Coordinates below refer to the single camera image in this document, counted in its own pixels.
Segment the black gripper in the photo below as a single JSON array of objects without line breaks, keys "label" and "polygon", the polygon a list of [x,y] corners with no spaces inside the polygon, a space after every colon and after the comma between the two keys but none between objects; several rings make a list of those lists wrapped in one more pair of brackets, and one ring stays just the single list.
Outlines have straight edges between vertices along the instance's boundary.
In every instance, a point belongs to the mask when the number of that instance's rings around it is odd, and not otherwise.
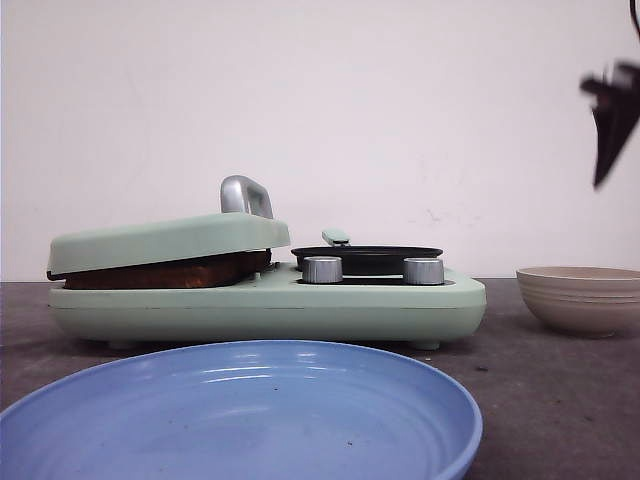
[{"label": "black gripper", "polygon": [[608,177],[639,120],[639,62],[616,61],[609,73],[584,77],[579,88],[597,98],[592,113],[597,130],[593,186],[598,188]]}]

